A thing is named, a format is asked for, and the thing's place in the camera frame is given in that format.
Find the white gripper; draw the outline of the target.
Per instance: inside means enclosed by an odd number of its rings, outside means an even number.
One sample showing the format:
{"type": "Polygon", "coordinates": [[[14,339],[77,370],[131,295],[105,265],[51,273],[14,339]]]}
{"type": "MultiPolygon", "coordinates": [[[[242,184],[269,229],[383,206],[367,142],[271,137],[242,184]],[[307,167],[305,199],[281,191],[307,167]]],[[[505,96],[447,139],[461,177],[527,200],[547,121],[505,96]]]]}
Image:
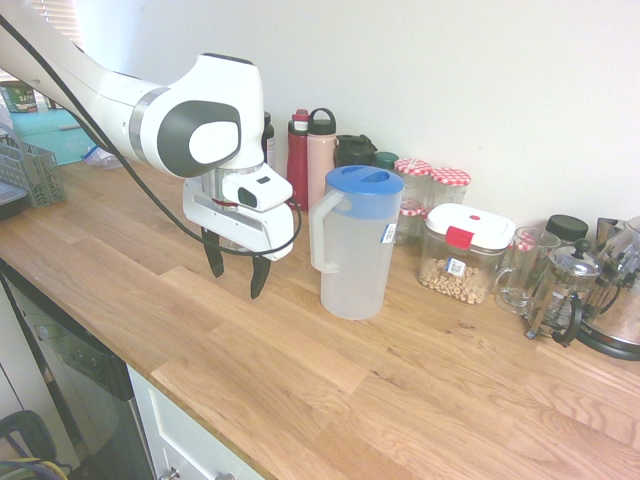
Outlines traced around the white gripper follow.
{"type": "Polygon", "coordinates": [[[285,257],[292,250],[292,245],[285,246],[285,243],[294,236],[294,218],[290,208],[285,204],[265,212],[258,212],[243,205],[224,210],[204,193],[201,180],[197,177],[184,182],[183,210],[188,220],[202,227],[205,254],[216,278],[224,274],[219,236],[253,253],[259,252],[263,255],[252,257],[252,299],[260,296],[268,279],[272,261],[285,257]]]}

